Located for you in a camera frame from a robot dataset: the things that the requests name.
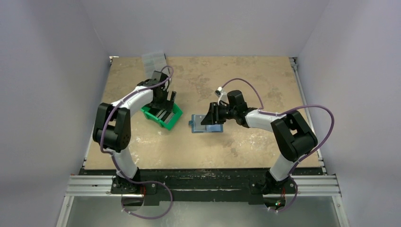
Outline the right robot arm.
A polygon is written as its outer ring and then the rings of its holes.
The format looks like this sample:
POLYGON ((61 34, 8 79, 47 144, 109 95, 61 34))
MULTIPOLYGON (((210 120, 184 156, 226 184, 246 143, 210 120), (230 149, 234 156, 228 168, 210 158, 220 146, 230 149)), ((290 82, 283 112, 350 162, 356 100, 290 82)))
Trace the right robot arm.
POLYGON ((286 113, 283 116, 262 114, 256 108, 248 107, 240 90, 228 92, 227 99, 227 102, 210 103, 201 124, 217 125, 234 119, 238 125, 245 128, 272 132, 280 156, 266 173, 265 185, 270 192, 278 192, 283 188, 296 162, 317 146, 316 135, 299 111, 286 113))

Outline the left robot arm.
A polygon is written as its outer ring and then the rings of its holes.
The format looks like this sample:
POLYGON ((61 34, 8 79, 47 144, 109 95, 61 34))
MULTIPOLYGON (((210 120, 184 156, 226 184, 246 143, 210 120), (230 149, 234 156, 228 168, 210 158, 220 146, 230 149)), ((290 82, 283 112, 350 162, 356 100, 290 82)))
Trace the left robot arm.
POLYGON ((141 187, 139 168, 129 150, 132 116, 144 108, 148 119, 155 118, 166 128, 174 117, 176 92, 168 91, 173 76, 172 67, 168 69, 169 74, 154 71, 151 78, 138 83, 130 93, 112 103, 101 103, 97 109, 93 141, 99 144, 102 153, 111 156, 128 193, 136 193, 141 187))

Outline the blue card holder wallet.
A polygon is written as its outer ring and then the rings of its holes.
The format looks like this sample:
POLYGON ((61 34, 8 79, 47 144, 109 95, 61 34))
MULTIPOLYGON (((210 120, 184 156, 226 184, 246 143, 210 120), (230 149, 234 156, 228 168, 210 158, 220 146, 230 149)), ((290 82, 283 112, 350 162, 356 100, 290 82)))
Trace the blue card holder wallet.
POLYGON ((193 114, 191 120, 189 120, 188 125, 191 127, 192 133, 218 133, 223 132, 222 124, 215 125, 202 125, 201 121, 204 119, 205 115, 193 114))

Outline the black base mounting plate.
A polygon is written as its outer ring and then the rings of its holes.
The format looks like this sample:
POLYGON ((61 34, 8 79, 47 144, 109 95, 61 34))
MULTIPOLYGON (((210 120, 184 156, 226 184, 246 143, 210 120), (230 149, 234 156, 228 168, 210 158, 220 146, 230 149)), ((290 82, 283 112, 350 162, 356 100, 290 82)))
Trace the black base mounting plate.
MULTIPOLYGON (((95 171, 81 169, 79 175, 95 171)), ((269 187, 265 185, 268 168, 142 169, 140 184, 117 176, 115 170, 100 171, 111 174, 111 194, 121 196, 128 208, 170 201, 247 202, 280 208, 286 199, 300 194, 302 180, 315 183, 323 175, 317 167, 299 168, 284 183, 269 187)))

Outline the green plastic bin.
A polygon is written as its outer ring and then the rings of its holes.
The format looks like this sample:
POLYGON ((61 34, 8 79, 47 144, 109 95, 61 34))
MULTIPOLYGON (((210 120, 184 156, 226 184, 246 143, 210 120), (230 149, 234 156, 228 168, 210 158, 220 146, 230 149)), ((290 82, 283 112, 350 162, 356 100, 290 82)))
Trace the green plastic bin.
POLYGON ((165 128, 168 131, 175 126, 183 114, 177 104, 173 104, 171 111, 151 108, 149 105, 141 108, 141 111, 147 120, 154 121, 161 128, 165 128))

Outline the clear plastic organizer box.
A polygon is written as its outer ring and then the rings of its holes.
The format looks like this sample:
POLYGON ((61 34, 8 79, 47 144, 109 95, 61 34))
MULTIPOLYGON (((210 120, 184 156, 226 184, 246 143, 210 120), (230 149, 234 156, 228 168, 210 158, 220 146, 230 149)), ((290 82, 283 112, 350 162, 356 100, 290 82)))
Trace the clear plastic organizer box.
POLYGON ((167 65, 166 55, 163 51, 143 54, 141 59, 146 79, 150 79, 154 71, 160 71, 167 65))

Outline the white credit card in bin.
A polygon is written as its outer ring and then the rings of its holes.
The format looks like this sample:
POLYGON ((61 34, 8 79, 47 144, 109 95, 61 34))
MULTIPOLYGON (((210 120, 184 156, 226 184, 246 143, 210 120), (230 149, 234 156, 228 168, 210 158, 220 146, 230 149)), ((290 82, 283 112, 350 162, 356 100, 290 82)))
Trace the white credit card in bin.
POLYGON ((165 124, 168 124, 170 121, 171 121, 171 119, 172 119, 172 117, 174 116, 174 113, 173 112, 170 112, 169 113, 169 115, 166 117, 166 119, 164 120, 164 123, 165 124))

